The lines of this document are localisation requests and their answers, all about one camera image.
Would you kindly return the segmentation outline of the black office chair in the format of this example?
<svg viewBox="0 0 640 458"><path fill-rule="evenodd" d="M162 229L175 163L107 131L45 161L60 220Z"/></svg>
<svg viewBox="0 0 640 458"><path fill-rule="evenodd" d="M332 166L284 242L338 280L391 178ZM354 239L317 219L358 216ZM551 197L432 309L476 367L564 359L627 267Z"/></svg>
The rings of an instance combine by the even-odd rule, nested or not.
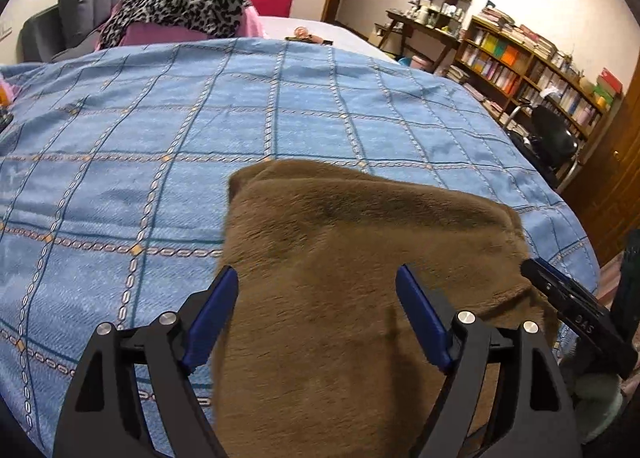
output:
<svg viewBox="0 0 640 458"><path fill-rule="evenodd" d="M536 106L528 99L521 99L502 128L546 183L553 190L559 190L577 170L580 146L577 137L555 111L549 99ZM518 114L524 114L527 119L524 133L509 129Z"/></svg>

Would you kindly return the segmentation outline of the wooden bookshelf with books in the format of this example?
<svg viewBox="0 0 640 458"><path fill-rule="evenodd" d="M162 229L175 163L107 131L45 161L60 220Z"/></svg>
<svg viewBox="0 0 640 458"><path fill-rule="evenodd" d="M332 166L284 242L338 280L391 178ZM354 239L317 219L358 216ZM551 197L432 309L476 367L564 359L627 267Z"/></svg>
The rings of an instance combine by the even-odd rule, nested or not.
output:
<svg viewBox="0 0 640 458"><path fill-rule="evenodd" d="M527 129L533 107L549 103L586 146L605 129L616 103L603 80L592 83L580 75L548 40L534 43L522 28L498 25L486 14L472 17L449 74L487 104L500 123L520 106L516 127L521 131Z"/></svg>

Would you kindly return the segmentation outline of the wooden desk with shelf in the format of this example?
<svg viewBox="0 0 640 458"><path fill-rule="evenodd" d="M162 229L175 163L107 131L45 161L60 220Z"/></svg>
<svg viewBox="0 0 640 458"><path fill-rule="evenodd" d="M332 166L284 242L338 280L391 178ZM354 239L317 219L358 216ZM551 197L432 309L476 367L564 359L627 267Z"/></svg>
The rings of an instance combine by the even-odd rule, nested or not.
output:
<svg viewBox="0 0 640 458"><path fill-rule="evenodd" d="M388 25L381 28L376 47L383 50L395 32L399 33L399 50L393 56L399 60L405 52L426 62L427 71L435 73L442 62L461 45L466 15L473 0L409 0L406 10L387 9ZM432 59L411 46L409 40L416 34L436 40L442 49Z"/></svg>

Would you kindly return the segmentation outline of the wooden wardrobe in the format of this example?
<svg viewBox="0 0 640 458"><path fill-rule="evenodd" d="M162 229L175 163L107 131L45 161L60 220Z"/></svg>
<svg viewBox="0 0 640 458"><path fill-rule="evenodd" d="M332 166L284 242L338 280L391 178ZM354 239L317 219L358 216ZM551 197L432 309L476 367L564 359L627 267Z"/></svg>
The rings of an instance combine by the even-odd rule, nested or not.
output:
<svg viewBox="0 0 640 458"><path fill-rule="evenodd" d="M611 261L639 227L639 77L586 165L563 191L597 260Z"/></svg>

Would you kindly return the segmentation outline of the grey tufted headboard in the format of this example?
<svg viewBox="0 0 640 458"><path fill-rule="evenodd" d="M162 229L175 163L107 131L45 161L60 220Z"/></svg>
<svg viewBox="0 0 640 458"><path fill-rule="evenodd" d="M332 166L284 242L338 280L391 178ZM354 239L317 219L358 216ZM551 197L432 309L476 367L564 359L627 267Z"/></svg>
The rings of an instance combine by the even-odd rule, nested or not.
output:
<svg viewBox="0 0 640 458"><path fill-rule="evenodd" d="M30 17L20 33L23 60L52 63L90 54L118 2L58 0Z"/></svg>

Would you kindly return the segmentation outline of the brown fleece pants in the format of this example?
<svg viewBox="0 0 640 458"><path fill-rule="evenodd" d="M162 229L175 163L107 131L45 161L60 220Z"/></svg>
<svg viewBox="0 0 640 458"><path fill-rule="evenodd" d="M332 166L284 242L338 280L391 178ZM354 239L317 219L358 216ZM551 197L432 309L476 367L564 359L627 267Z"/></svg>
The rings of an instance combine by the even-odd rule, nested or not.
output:
<svg viewBox="0 0 640 458"><path fill-rule="evenodd" d="M521 275L510 207L331 164L235 172L221 264L239 276L213 355L214 430L232 457L405 457L442 387L397 299L422 285L498 327L559 320Z"/></svg>

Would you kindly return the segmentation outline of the blue patterned bedspread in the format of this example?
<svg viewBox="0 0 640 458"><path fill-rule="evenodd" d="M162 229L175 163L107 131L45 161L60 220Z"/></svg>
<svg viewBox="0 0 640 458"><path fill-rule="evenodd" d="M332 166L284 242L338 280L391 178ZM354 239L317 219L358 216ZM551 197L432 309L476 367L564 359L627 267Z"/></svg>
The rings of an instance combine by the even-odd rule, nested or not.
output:
<svg viewBox="0 0 640 458"><path fill-rule="evenodd" d="M534 253L589 290L570 207L461 86L284 40L206 40L4 66L1 396L45 454L99 323L142 326L208 287L228 180L308 159L512 207Z"/></svg>

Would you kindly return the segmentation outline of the small doll on bed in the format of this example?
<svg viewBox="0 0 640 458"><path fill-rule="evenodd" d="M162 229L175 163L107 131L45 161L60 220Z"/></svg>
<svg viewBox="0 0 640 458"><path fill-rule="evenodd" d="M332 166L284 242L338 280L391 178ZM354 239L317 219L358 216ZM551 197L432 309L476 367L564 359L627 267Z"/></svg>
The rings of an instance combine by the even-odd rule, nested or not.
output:
<svg viewBox="0 0 640 458"><path fill-rule="evenodd" d="M296 43L304 43L304 44L314 44L314 45L322 45L322 46L332 46L332 40L325 40L324 38L314 35L309 32L308 28L304 26L298 26L292 36L285 36L284 38L288 42L296 42Z"/></svg>

